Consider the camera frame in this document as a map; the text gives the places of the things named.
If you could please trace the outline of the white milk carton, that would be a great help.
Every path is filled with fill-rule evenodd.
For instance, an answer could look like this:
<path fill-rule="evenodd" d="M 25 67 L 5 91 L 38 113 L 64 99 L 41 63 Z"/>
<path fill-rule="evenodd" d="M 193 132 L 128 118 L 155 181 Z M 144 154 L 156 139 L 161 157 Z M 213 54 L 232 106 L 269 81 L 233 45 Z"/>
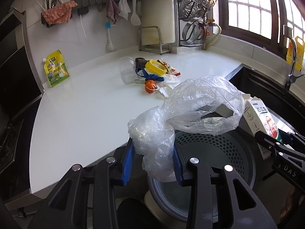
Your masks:
<path fill-rule="evenodd" d="M 241 129 L 253 136 L 258 131 L 262 131 L 282 142 L 279 129 L 264 102 L 260 98 L 250 97 L 250 94 L 242 94 L 242 97 L 245 102 L 245 110 L 239 123 Z"/>

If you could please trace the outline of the clear plastic bag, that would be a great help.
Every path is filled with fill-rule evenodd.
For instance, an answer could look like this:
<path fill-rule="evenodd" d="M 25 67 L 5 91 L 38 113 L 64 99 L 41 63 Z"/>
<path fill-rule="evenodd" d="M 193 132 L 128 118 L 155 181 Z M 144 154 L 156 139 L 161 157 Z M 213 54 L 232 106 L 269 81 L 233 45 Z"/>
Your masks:
<path fill-rule="evenodd" d="M 243 94 L 222 76 L 187 79 L 176 86 L 163 105 L 128 122 L 128 133 L 142 168 L 160 182 L 176 180 L 175 132 L 220 135 L 236 129 L 245 110 Z"/>

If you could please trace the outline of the orange fruit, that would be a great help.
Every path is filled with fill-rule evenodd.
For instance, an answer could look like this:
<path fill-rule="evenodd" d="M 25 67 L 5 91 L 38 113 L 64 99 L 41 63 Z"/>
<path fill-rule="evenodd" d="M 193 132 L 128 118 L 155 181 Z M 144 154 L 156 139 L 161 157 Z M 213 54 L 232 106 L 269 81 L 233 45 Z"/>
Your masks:
<path fill-rule="evenodd" d="M 147 80 L 145 82 L 145 91 L 149 94 L 154 93 L 159 88 L 154 80 Z"/>

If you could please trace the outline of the clear plastic cup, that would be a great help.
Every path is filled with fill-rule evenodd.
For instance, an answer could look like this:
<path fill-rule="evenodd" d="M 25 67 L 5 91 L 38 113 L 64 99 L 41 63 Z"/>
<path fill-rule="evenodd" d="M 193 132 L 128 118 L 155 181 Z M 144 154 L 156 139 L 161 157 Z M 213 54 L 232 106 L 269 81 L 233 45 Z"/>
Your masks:
<path fill-rule="evenodd" d="M 135 60 L 131 57 L 123 57 L 119 60 L 119 70 L 123 72 L 126 69 L 134 69 L 136 67 Z"/>
<path fill-rule="evenodd" d="M 137 79 L 137 75 L 134 69 L 125 69 L 121 73 L 121 80 L 124 84 L 129 85 L 135 83 L 135 80 Z"/>

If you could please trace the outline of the white tissue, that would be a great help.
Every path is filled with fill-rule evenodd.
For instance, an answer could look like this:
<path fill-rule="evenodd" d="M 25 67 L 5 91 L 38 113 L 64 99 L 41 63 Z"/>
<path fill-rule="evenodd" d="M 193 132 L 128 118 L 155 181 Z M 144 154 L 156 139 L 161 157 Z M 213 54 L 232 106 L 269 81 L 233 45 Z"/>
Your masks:
<path fill-rule="evenodd" d="M 162 77 L 164 80 L 157 83 L 158 92 L 168 98 L 171 91 L 180 84 L 180 79 L 171 74 L 165 74 Z"/>

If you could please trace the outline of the yellow plastic lid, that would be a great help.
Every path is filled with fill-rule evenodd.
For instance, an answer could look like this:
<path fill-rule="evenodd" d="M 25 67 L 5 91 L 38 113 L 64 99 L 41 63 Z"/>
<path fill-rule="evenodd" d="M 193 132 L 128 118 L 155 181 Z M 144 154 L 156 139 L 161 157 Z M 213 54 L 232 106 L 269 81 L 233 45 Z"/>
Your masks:
<path fill-rule="evenodd" d="M 168 72 L 167 68 L 160 62 L 157 62 L 156 60 L 149 60 L 145 64 L 145 68 L 152 74 L 156 74 L 158 76 L 162 76 Z"/>

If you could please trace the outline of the red white snack wrapper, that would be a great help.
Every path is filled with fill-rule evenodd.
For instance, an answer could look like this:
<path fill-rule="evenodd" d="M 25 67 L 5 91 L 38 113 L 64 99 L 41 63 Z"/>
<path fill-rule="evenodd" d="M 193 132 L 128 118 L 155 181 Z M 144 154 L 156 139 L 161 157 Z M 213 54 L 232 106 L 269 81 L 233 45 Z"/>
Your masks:
<path fill-rule="evenodd" d="M 181 75 L 179 70 L 170 66 L 166 61 L 157 60 L 157 62 L 161 63 L 164 67 L 166 67 L 168 74 L 173 75 L 173 76 L 177 76 L 177 77 Z"/>

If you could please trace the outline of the grey perforated trash bin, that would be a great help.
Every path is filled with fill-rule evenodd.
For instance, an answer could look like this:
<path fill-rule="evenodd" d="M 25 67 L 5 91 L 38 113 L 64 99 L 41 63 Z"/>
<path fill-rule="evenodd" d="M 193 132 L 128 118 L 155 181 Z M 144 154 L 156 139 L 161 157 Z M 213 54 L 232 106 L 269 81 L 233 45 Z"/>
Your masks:
<path fill-rule="evenodd" d="M 225 165 L 230 165 L 249 185 L 254 186 L 256 170 L 249 148 L 253 139 L 240 129 L 222 135 L 191 134 L 179 131 L 175 144 L 182 164 L 183 182 L 161 182 L 148 178 L 150 193 L 167 214 L 181 222 L 188 215 L 207 215 L 208 224 L 218 222 L 216 183 Z"/>

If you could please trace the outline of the dark grey cloth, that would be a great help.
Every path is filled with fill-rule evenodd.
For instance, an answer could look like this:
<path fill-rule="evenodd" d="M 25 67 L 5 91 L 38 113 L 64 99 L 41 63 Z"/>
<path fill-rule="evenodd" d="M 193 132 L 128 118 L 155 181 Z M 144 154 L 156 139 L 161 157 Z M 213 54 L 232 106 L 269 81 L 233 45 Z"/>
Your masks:
<path fill-rule="evenodd" d="M 136 64 L 136 73 L 138 73 L 139 71 L 141 71 L 142 69 L 145 68 L 146 63 L 149 62 L 149 60 L 146 60 L 142 57 L 138 57 L 135 59 L 135 64 Z"/>

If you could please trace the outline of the steel cutting board stand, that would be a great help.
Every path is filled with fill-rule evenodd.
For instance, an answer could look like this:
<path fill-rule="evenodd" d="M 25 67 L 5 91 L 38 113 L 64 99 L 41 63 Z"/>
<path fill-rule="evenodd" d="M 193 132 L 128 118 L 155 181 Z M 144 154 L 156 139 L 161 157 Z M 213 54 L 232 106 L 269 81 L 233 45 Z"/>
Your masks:
<path fill-rule="evenodd" d="M 140 26 L 137 31 L 138 47 L 140 51 L 164 55 L 172 52 L 176 28 L 174 24 L 169 26 Z"/>

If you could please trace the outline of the white rice paddle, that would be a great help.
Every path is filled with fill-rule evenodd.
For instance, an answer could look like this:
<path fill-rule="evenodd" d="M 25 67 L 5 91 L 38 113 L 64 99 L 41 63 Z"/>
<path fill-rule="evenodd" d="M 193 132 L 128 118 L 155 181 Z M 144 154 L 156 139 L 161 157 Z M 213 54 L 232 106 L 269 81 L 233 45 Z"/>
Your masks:
<path fill-rule="evenodd" d="M 140 26 L 141 25 L 141 20 L 140 20 L 139 16 L 136 13 L 136 3 L 137 3 L 137 0 L 132 0 L 133 11 L 132 11 L 132 15 L 131 15 L 130 21 L 131 21 L 131 24 L 133 26 Z"/>

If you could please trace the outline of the mauve hanging cloth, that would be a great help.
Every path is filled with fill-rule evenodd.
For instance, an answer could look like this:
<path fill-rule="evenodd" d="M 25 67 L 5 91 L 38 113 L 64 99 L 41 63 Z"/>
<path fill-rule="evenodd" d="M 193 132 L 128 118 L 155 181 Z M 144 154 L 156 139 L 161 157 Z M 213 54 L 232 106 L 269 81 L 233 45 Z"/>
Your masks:
<path fill-rule="evenodd" d="M 117 15 L 120 13 L 120 9 L 114 0 L 108 0 L 106 4 L 106 17 L 113 23 L 117 22 Z"/>

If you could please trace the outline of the pink rag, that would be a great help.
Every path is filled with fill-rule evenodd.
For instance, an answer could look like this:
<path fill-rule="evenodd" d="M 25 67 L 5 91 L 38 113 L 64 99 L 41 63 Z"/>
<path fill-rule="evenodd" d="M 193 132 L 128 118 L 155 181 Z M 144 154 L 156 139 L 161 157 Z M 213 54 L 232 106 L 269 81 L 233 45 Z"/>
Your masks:
<path fill-rule="evenodd" d="M 77 5 L 75 1 L 68 1 L 44 11 L 42 16 L 49 25 L 65 24 L 70 21 L 72 9 Z"/>

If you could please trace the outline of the steel steamer plate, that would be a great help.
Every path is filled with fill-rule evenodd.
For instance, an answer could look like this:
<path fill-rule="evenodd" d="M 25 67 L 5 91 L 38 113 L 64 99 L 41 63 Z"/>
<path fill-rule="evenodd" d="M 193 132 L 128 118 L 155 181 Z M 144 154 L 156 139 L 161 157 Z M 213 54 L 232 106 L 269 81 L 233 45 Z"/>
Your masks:
<path fill-rule="evenodd" d="M 179 18 L 184 21 L 203 18 L 216 2 L 217 0 L 182 0 L 179 5 Z"/>

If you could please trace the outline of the black pot lid rack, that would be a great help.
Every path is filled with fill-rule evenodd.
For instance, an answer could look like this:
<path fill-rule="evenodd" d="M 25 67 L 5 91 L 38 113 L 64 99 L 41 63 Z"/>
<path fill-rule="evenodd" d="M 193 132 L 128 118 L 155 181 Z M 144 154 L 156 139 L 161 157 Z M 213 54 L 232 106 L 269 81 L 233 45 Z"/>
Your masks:
<path fill-rule="evenodd" d="M 181 42 L 192 45 L 206 36 L 207 14 L 217 0 L 178 0 L 178 17 L 185 22 Z"/>

